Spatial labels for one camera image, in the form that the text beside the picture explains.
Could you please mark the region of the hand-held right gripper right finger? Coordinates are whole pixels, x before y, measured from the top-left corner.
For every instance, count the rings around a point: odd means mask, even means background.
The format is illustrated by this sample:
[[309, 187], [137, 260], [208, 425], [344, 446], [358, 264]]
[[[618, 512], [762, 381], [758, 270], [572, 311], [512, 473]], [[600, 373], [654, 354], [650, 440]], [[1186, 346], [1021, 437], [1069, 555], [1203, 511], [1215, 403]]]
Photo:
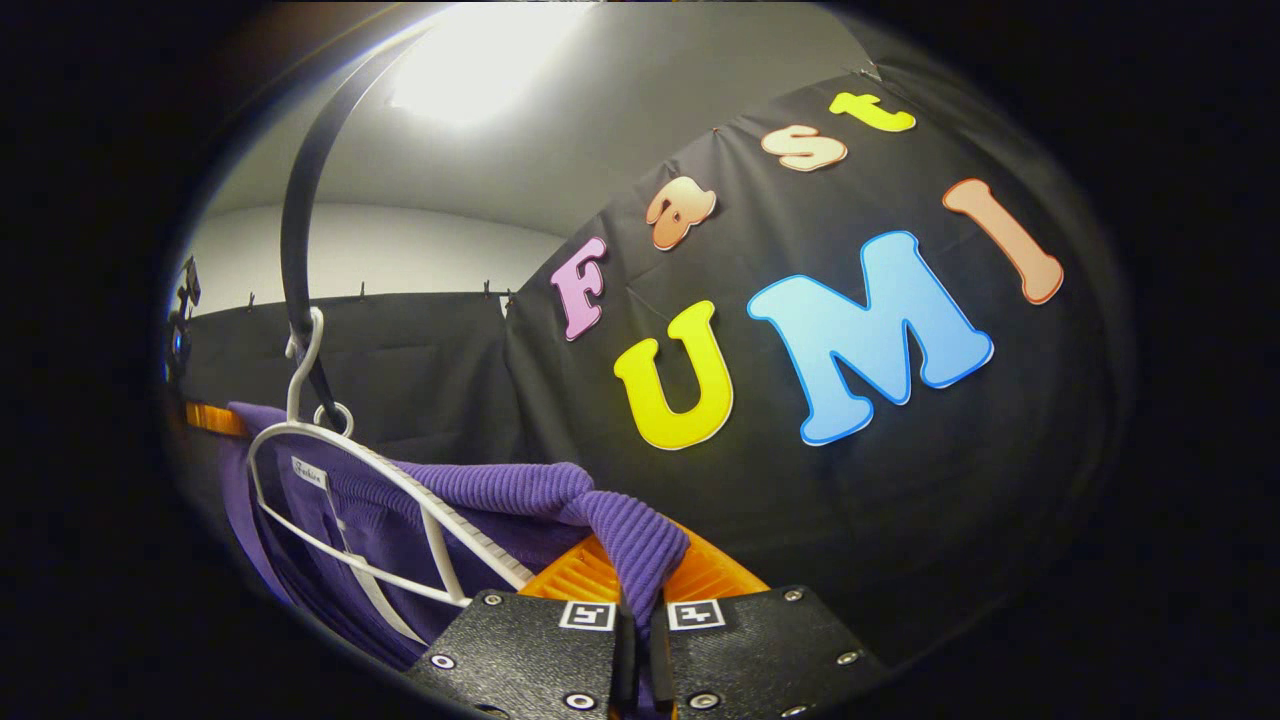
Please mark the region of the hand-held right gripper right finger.
[[890, 667], [814, 589], [768, 587], [687, 537], [650, 615], [659, 717], [815, 719], [890, 680]]

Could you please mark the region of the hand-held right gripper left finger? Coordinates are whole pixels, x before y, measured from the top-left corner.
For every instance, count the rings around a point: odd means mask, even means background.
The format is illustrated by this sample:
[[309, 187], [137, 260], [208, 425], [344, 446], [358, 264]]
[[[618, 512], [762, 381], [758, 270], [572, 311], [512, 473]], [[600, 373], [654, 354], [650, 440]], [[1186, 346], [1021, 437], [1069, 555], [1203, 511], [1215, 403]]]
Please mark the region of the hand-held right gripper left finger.
[[623, 719], [637, 633], [603, 543], [589, 536], [521, 591], [483, 591], [404, 674], [502, 719]]

